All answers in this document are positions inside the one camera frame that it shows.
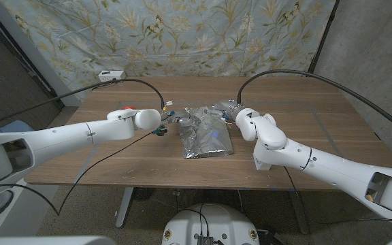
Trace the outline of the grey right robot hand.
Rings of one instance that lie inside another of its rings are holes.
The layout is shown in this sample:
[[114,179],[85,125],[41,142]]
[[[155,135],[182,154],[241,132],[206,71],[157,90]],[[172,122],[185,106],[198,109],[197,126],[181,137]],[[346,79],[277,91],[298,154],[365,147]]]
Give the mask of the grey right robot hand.
[[218,101],[212,106],[214,111],[219,111],[230,123],[235,122],[237,115],[244,109],[235,99],[225,99]]

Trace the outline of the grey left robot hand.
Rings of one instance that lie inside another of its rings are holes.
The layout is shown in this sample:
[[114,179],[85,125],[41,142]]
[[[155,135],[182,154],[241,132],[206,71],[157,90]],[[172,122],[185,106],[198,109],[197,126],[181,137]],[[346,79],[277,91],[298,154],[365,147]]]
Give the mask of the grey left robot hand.
[[191,126],[194,120],[191,115],[187,112],[176,112],[175,114],[168,114],[161,121],[161,126],[168,125],[170,123],[178,123],[182,127]]

